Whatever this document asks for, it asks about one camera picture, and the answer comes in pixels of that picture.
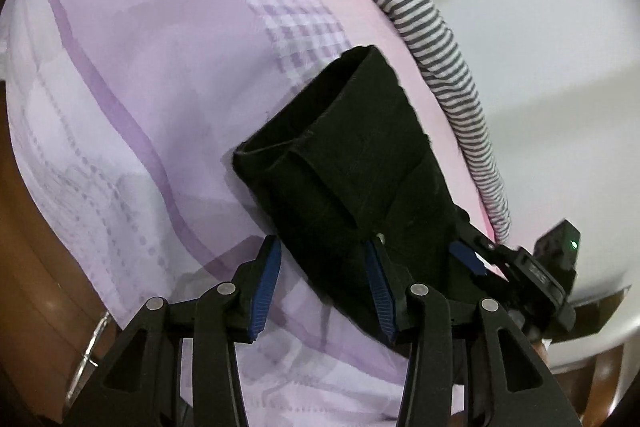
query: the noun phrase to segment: black garment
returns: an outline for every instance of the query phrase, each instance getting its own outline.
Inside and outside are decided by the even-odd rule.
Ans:
[[[316,291],[384,341],[362,242],[450,298],[481,297],[447,252],[456,208],[396,74],[370,46],[344,53],[234,154]]]

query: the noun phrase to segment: white wall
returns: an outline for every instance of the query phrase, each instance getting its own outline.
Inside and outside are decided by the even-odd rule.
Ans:
[[[575,296],[636,279],[640,0],[435,0],[471,66],[506,182],[511,242],[567,217]]]

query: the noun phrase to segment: black and white striped fabric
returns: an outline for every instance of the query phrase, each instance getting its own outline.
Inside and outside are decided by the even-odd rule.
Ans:
[[[511,217],[478,90],[452,31],[433,0],[374,0],[411,51],[420,73],[447,115],[478,187],[497,241]]]

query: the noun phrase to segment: pink fabric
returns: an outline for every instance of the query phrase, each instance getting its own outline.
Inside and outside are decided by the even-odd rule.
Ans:
[[[322,1],[340,21],[352,45],[375,44],[396,70],[422,128],[431,138],[451,197],[469,213],[473,225],[493,239],[494,230],[449,122],[392,23],[372,0]]]

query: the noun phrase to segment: silver screw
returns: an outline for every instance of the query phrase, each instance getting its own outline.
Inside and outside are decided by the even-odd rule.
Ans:
[[[500,307],[498,303],[493,299],[482,299],[480,305],[488,312],[497,312],[498,308]]]
[[[162,297],[151,297],[146,302],[146,308],[153,312],[159,310],[160,308],[162,308],[162,306],[164,306],[164,300],[162,299]]]
[[[231,295],[236,291],[236,285],[232,282],[223,282],[218,286],[218,293],[220,295]]]
[[[419,282],[412,284],[410,290],[412,294],[419,295],[420,297],[425,296],[427,295],[427,293],[429,293],[429,288]]]

